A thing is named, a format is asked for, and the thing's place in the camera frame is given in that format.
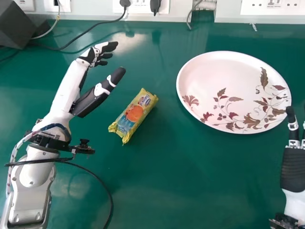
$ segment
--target robotic arm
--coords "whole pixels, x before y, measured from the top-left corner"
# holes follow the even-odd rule
[[[112,54],[106,52],[112,52],[117,45],[117,42],[96,44],[73,61],[58,88],[50,112],[38,120],[32,131],[15,146],[11,163],[15,162],[21,144],[27,140],[32,142],[27,146],[27,155],[18,161],[21,165],[9,167],[7,199],[0,229],[45,229],[51,206],[50,186],[56,176],[54,159],[59,158],[59,150],[70,151],[73,155],[95,152],[85,139],[81,139],[79,146],[69,146],[69,121],[74,116],[83,118],[98,107],[124,76],[126,70],[120,67],[80,96],[88,70],[106,65],[102,59],[111,58]],[[52,162],[36,163],[39,160]]]
[[[299,125],[292,107],[288,115],[289,143],[284,150],[281,188],[286,195],[284,214],[270,219],[272,229],[305,229],[305,131],[299,139]]]

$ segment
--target plate rim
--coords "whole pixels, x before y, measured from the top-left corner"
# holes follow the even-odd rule
[[[179,79],[181,77],[181,73],[183,71],[183,69],[188,65],[189,62],[193,61],[194,59],[202,56],[202,55],[206,55],[206,54],[211,54],[211,53],[234,53],[234,54],[238,54],[238,55],[243,55],[243,56],[247,56],[249,58],[254,58],[256,59],[257,61],[259,62],[262,62],[263,64],[267,65],[268,67],[270,67],[271,69],[273,69],[283,80],[284,82],[286,83],[287,85],[287,88],[288,88],[288,91],[289,91],[289,94],[290,94],[290,97],[291,97],[291,100],[290,100],[290,105],[292,104],[292,95],[291,95],[291,91],[290,91],[290,88],[289,88],[289,85],[287,84],[286,80],[283,78],[283,76],[276,70],[274,69],[272,66],[270,66],[269,64],[267,64],[266,62],[256,58],[256,57],[253,57],[251,55],[248,55],[248,54],[245,54],[245,53],[242,53],[242,52],[234,52],[234,51],[212,51],[212,52],[205,52],[205,53],[202,53],[202,54],[199,54],[195,57],[193,57],[192,59],[190,59],[188,62],[186,62],[183,67],[180,69],[178,75],[177,75],[177,79],[176,79],[176,91],[177,91],[177,94],[178,94],[178,97],[179,97],[179,100],[180,102],[182,103],[182,105],[185,107],[185,109],[194,117],[196,118],[200,123],[204,124],[204,125],[207,125],[209,126],[210,128],[213,128],[215,130],[218,130],[218,131],[222,131],[222,132],[227,132],[227,133],[230,133],[230,134],[235,134],[235,135],[254,135],[254,134],[259,134],[259,133],[263,133],[263,132],[266,132],[266,131],[269,131],[269,130],[272,130],[274,129],[275,127],[277,127],[278,125],[280,125],[287,117],[287,114],[285,113],[285,116],[283,118],[283,120],[281,122],[278,122],[274,127],[270,128],[270,129],[264,129],[264,130],[261,130],[261,131],[258,131],[258,132],[255,132],[255,133],[237,133],[237,132],[232,132],[232,131],[228,131],[226,129],[222,130],[222,129],[217,129],[215,128],[214,126],[210,125],[208,122],[206,123],[203,123],[200,121],[200,117],[197,117],[197,115],[195,113],[193,113],[193,111],[185,104],[185,102],[183,101],[183,98],[182,98],[182,95],[180,93],[180,90],[179,90]]]

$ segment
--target yellow snack packet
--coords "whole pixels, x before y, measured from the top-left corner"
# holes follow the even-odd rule
[[[120,136],[123,144],[127,143],[158,100],[156,95],[142,88],[124,112],[108,127],[108,131]]]

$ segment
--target green table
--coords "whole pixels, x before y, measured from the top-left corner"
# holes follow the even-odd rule
[[[193,31],[183,23],[106,24],[71,45],[66,51],[72,53],[30,46],[1,63],[0,162],[8,161],[24,132],[48,113],[68,66],[81,53],[73,51],[94,42],[118,41],[109,64],[91,69],[83,90],[119,66],[127,69],[125,77],[98,109],[71,121],[72,143],[87,138],[96,149],[90,158],[78,156],[74,162],[102,177],[113,194],[109,228],[269,228],[268,219],[285,207],[279,176],[288,140],[286,122],[256,135],[216,131],[183,108],[176,76],[189,59],[204,52],[252,55],[286,79],[300,119],[304,117],[305,26],[257,25],[254,32],[248,24],[214,24],[211,13],[196,14],[195,20]],[[94,23],[61,21],[54,38],[36,42],[61,46]],[[0,58],[10,52],[1,51]],[[142,87],[157,94],[159,102],[122,146],[107,128]],[[48,228],[101,228],[109,210],[103,188],[78,168],[62,164],[56,168]],[[0,167],[0,174],[3,206],[7,169]]]

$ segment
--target white plate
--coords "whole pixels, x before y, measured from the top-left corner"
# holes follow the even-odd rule
[[[255,134],[279,125],[291,105],[282,76],[265,62],[239,52],[208,52],[180,70],[181,103],[204,124],[234,134]]]

